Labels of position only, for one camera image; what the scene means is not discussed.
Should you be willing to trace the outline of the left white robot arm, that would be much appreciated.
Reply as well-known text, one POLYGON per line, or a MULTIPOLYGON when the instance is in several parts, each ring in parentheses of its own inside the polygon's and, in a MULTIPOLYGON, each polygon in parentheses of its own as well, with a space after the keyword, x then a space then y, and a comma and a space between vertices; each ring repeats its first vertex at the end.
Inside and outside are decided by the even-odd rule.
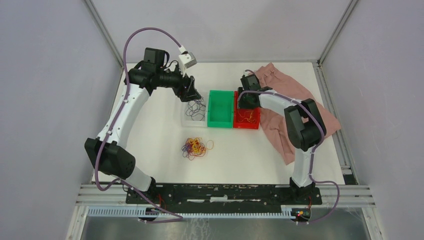
POLYGON ((173 70, 170 70, 169 53, 147 47, 144 59, 131 68, 124 80, 124 90, 104 128, 96 138, 87 138, 85 151, 94 168, 95 182, 99 173, 123 180, 138 189, 138 197, 149 204, 156 200, 158 191, 154 179, 136 167, 136 158, 126 150, 130 132, 136 118, 153 91, 172 89, 181 102, 199 100, 195 78, 187 75, 188 68, 197 60, 183 46, 173 70))

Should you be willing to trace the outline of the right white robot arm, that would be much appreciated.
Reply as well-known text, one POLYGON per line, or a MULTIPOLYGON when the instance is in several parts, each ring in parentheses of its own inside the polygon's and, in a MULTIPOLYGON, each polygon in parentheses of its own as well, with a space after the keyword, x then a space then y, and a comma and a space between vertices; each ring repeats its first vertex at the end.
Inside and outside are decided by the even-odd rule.
POLYGON ((262 108, 284 117, 287 136, 295 148, 292 177, 289 180, 289 199, 302 204, 313 193, 313 162, 316 149, 323 142, 326 127, 316 102, 299 100, 280 94, 272 88, 261 87, 254 75, 243 75, 238 88, 239 109, 262 108))

